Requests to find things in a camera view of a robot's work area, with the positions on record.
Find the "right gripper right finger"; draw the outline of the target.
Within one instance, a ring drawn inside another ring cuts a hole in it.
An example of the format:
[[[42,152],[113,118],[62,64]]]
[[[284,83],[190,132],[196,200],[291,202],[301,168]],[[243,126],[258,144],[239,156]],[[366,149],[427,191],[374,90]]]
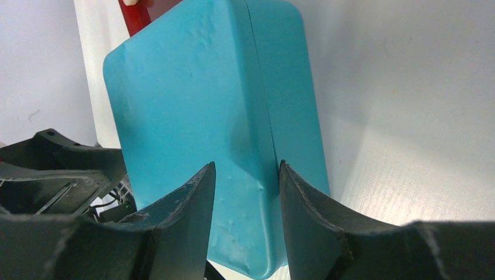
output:
[[[292,279],[493,279],[493,222],[395,226],[307,183],[285,161],[279,186]]]

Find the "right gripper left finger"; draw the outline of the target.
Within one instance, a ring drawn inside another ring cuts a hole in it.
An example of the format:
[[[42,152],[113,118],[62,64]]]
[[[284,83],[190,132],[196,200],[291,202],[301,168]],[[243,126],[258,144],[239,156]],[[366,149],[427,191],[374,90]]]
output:
[[[216,168],[121,221],[2,215],[2,279],[215,279],[207,261]]]

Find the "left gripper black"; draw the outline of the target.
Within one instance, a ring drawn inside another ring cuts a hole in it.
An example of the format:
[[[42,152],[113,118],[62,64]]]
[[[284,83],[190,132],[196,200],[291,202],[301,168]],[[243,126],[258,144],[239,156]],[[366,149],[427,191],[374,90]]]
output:
[[[134,212],[120,149],[82,145],[54,129],[1,148],[1,223],[35,215],[118,222]]]

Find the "teal box lid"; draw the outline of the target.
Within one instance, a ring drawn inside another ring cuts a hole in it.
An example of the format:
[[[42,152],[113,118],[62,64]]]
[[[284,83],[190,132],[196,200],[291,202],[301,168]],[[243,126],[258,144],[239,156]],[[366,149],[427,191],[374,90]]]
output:
[[[246,1],[181,1],[111,51],[103,76],[137,207],[214,162],[208,258],[271,277],[285,249]]]

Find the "red chocolate tray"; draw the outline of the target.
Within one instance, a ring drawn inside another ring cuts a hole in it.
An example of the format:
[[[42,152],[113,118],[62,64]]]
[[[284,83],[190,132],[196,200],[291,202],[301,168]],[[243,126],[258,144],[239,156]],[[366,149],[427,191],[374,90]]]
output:
[[[130,37],[172,9],[179,2],[181,0],[137,1],[134,5],[126,5],[125,1],[118,0]]]

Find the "teal chocolate box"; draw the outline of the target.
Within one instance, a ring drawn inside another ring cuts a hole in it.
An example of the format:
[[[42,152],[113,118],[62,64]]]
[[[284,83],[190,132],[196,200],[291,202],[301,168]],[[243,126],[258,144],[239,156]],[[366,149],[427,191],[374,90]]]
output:
[[[247,1],[274,151],[309,184],[330,193],[304,23],[288,1]]]

